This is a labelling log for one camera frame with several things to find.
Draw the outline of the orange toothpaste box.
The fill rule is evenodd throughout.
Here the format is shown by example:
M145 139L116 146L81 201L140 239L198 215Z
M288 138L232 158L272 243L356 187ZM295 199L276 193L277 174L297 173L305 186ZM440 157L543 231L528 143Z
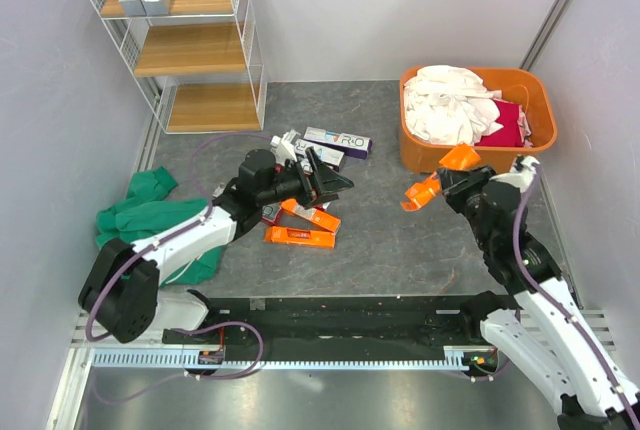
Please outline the orange toothpaste box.
M464 171L481 162L473 147L459 144L439 160L438 169ZM406 200L400 203L405 212L415 212L430 203L441 193L438 173L434 171L425 180L413 184L406 192Z

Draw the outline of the orange plastic basin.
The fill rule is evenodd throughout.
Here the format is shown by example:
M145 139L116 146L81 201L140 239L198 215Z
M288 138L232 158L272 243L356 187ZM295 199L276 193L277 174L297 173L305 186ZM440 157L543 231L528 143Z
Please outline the orange plastic basin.
M544 84L532 73L505 67L471 67L490 90L500 90L503 97L522 106L531 130L530 147L475 147L481 162L499 173L511 168L519 155L537 156L549 149L557 138L557 125ZM409 131L405 121L405 99L400 99L399 151L402 164L412 173L431 173L451 150L449 146L429 144Z

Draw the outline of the orange box front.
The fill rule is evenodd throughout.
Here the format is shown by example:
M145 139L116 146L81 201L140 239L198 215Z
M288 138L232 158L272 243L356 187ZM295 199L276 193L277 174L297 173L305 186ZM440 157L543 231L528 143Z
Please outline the orange box front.
M336 236L331 232L325 231L272 226L266 230L264 241L272 244L333 249Z

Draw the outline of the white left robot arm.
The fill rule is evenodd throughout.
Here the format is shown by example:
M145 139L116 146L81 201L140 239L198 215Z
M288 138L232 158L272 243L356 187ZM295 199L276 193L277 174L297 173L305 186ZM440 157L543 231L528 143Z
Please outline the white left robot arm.
M86 339L113 337L127 344L156 329L185 332L198 343L215 339L220 321L203 298L193 293L171 296L160 286L197 257L243 237L260 222L265 206L295 199L311 208L353 188L350 179L322 162L314 150L306 155L309 173L297 160L278 164L273 152L252 150L223 192L194 216L133 243L108 241L78 297L88 314Z

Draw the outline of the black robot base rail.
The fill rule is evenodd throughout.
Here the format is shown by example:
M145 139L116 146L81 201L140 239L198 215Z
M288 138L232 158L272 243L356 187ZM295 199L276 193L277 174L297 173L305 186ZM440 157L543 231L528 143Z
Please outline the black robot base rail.
M266 361L436 359L445 348L486 346L464 315L469 296L315 296L209 298L205 334L166 330L165 344L222 343L229 359L250 359L257 341L248 330L212 325L242 321L265 342Z

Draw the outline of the white cloth in basin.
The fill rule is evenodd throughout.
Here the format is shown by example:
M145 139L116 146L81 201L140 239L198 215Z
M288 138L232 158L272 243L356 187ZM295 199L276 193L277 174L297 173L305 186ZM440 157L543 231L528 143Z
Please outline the white cloth in basin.
M500 96L469 69L425 66L404 84L405 123L429 144L473 146L503 128L494 102Z

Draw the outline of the orange box with label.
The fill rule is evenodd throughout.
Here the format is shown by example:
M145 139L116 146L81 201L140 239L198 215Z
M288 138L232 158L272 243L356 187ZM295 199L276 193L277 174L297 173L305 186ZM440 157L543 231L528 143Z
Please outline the orange box with label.
M316 208L304 208L295 199L288 199L280 204L281 209L292 216L301 218L321 230L336 234L341 226L341 220L324 210Z

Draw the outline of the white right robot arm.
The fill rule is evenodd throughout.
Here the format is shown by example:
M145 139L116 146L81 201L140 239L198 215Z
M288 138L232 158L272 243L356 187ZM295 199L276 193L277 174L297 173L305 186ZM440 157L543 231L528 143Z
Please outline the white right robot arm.
M639 387L595 336L546 247L527 229L528 200L541 177L534 157L498 174L489 166L437 172L446 203L468 222L491 276L537 326L536 339L490 291L461 307L458 331L486 341L552 407L561 429L636 429Z

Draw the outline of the red cloth in basin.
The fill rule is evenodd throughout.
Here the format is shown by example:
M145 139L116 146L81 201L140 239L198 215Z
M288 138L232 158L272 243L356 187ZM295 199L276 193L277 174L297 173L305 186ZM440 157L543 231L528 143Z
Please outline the red cloth in basin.
M483 136L476 146L501 148L531 148L531 130L521 105L501 99L494 99L499 116L496 123L501 128Z

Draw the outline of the red silver R&O box front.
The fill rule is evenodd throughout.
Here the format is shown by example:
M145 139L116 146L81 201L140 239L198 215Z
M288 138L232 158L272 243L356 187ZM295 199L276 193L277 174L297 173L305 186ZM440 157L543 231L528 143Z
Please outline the red silver R&O box front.
M219 197L225 190L225 184L221 183L216 186L211 194L212 198ZM271 204L262 209L262 221L266 225L276 225L280 219L282 209L279 204Z

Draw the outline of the purple silver toothpaste box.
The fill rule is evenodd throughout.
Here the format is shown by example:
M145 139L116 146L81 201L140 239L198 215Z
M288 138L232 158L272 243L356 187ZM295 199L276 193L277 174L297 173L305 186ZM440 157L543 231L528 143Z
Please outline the purple silver toothpaste box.
M308 158L306 157L306 150L312 148L316 153L317 157L333 170L339 171L343 164L345 154L337 149L330 148L325 145L321 145L318 143L314 143L311 141L307 141L301 138L298 138L294 144L294 151L297 156L299 156L303 161L303 166L305 168L309 168L310 164Z

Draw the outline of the purple silver R&O box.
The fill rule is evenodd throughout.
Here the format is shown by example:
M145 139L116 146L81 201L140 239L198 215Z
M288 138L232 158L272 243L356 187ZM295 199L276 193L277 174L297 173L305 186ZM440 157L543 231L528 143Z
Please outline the purple silver R&O box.
M342 151L346 156L362 160L368 158L373 147L373 140L369 137L345 132L332 132L315 127L307 127L303 139Z

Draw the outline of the green cloth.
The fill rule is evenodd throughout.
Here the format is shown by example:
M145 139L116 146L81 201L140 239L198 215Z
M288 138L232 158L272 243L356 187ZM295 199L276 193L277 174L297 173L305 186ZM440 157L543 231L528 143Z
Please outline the green cloth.
M204 210L207 201L195 198L169 201L167 197L178 187L178 182L164 167L135 173L126 197L96 215L98 247L119 238L126 243L164 232ZM163 277L164 285L196 285L217 273L223 249L217 247L199 255L186 265Z

